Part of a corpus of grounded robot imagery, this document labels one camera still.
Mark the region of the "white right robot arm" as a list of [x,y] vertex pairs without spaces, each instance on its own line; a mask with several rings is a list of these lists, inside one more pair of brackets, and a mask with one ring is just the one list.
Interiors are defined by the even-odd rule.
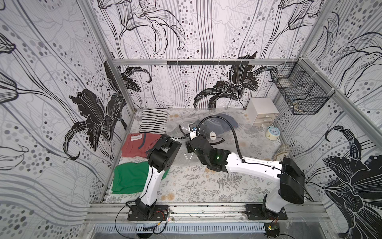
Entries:
[[242,173],[271,181],[274,189],[263,200],[263,210],[278,214],[288,204],[302,205],[305,193],[305,174],[293,161],[264,161],[240,157],[229,150],[213,148],[203,136],[195,136],[190,147],[209,170],[226,173]]

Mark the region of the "black white striped tank top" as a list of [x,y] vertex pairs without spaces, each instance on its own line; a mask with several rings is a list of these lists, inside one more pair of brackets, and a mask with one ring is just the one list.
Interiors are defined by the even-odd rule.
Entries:
[[164,134],[164,125],[167,123],[167,109],[147,109],[142,112],[139,127],[140,133]]

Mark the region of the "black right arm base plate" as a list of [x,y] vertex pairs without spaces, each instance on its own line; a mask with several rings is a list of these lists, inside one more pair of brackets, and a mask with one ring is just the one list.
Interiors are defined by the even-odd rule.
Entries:
[[247,216],[248,220],[251,221],[275,221],[276,219],[287,220],[287,214],[284,208],[282,208],[282,210],[279,213],[275,213],[266,209],[263,205],[260,204],[246,204],[244,213]]

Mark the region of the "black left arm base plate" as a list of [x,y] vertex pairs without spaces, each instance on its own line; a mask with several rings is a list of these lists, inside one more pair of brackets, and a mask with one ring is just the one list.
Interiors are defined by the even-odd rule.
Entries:
[[128,221],[166,221],[169,215],[168,205],[154,205],[154,206],[130,206],[128,214]]

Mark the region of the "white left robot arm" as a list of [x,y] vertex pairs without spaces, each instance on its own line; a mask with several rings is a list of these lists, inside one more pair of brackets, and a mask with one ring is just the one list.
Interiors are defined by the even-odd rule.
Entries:
[[145,208],[156,203],[162,178],[174,163],[181,146],[182,143],[177,138],[164,134],[148,150],[148,176],[136,205]]

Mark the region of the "dark blue garment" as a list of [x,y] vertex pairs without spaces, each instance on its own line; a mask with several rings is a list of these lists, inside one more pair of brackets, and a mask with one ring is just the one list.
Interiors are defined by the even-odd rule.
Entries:
[[231,131],[231,127],[222,118],[225,118],[234,129],[239,127],[239,123],[232,116],[223,113],[219,113],[217,116],[219,118],[209,118],[201,124],[198,130],[200,135],[210,136],[210,132],[213,131],[216,133],[216,136],[220,136],[225,132]]

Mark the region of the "green knit garment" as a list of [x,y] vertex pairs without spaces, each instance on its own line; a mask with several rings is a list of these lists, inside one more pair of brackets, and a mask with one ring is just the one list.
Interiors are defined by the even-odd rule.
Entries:
[[147,177],[151,178],[148,161],[118,165],[114,169],[112,194],[145,193]]

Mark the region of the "red garment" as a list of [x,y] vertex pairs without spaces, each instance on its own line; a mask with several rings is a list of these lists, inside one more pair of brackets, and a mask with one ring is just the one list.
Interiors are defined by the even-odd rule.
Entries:
[[161,134],[154,133],[131,133],[122,146],[121,156],[146,158],[147,151],[155,145],[161,136]]

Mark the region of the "clear plastic vacuum bag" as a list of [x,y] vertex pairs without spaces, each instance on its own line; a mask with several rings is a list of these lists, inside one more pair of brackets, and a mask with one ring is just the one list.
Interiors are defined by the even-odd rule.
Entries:
[[[272,161],[274,155],[282,145],[280,140],[266,138],[266,126],[252,126],[242,112],[239,111],[183,111],[172,113],[164,130],[168,135],[178,138],[182,146],[177,154],[175,166],[200,165],[200,161],[192,151],[187,149],[190,141],[190,124],[198,125],[200,121],[210,115],[225,118],[233,126],[238,139],[241,154],[246,157]],[[237,153],[234,136],[230,126],[222,119],[212,118],[204,121],[199,130],[202,136],[212,144],[214,148],[220,148]]]

